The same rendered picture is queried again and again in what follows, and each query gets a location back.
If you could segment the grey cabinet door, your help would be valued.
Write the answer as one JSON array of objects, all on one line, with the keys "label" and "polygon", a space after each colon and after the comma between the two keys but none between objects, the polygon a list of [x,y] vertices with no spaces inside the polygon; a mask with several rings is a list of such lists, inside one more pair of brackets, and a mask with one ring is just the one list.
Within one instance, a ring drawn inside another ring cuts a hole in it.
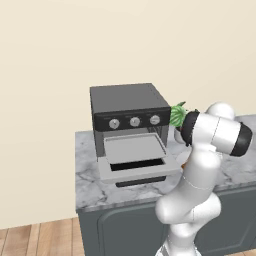
[{"label": "grey cabinet door", "polygon": [[100,256],[155,256],[163,243],[164,225],[155,204],[116,208],[97,223]]},{"label": "grey cabinet door", "polygon": [[256,248],[256,187],[217,195],[221,214],[206,224],[195,239],[202,256],[225,256]]}]

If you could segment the dark grey toaster oven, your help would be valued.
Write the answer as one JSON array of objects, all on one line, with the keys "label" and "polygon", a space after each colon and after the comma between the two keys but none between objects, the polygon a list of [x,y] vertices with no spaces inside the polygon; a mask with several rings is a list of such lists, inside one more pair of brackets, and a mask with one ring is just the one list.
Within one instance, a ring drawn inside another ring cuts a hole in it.
[{"label": "dark grey toaster oven", "polygon": [[[91,115],[96,155],[103,157],[104,133],[143,129],[156,132],[167,145],[171,107],[152,83],[93,86],[90,88]],[[160,117],[160,123],[152,125],[150,118]],[[130,119],[138,117],[140,125],[132,127]],[[111,119],[118,119],[117,129],[109,126]]]}]

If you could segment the grey toaster oven rack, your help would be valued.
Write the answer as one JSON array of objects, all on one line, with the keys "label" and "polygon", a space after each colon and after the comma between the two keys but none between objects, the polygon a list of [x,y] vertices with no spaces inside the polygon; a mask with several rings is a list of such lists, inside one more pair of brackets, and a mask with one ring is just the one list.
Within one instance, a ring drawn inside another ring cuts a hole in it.
[{"label": "grey toaster oven rack", "polygon": [[110,164],[163,158],[166,149],[157,133],[114,136],[104,139],[106,158]]}]

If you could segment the grey kitchen counter cabinet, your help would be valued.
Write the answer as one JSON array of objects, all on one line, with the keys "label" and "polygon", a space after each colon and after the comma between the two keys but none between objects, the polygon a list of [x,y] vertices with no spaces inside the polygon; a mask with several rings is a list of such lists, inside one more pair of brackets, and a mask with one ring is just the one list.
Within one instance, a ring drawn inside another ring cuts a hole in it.
[{"label": "grey kitchen counter cabinet", "polygon": [[[236,187],[236,188],[226,189],[226,190],[248,188],[252,186],[256,187],[256,183],[249,185],[247,187]],[[99,245],[97,223],[99,218],[104,213],[107,213],[110,210],[113,210],[113,209],[98,210],[98,211],[92,211],[92,212],[80,212],[78,214],[85,256],[100,256],[100,245]],[[164,225],[163,242],[167,237],[167,234],[168,234],[168,227]]]}]

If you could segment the grey toaster oven door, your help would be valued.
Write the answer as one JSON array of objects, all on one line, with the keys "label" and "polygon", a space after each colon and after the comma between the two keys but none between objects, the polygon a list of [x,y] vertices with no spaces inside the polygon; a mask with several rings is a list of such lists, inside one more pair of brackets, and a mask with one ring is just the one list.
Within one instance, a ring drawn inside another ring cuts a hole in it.
[{"label": "grey toaster oven door", "polygon": [[162,158],[161,165],[150,165],[138,168],[125,168],[123,170],[113,171],[106,157],[98,158],[98,170],[100,180],[104,183],[116,183],[132,181],[145,178],[168,176],[181,169],[174,157],[169,154]]}]

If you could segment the green potted plant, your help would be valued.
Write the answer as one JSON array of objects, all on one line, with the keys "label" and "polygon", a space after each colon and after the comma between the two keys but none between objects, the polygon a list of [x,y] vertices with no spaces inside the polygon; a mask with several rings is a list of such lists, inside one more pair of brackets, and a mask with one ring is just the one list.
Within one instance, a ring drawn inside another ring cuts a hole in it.
[{"label": "green potted plant", "polygon": [[183,107],[184,104],[185,102],[180,102],[171,107],[169,122],[169,124],[174,127],[174,139],[180,144],[184,144],[181,136],[181,127],[187,114],[187,110]]}]

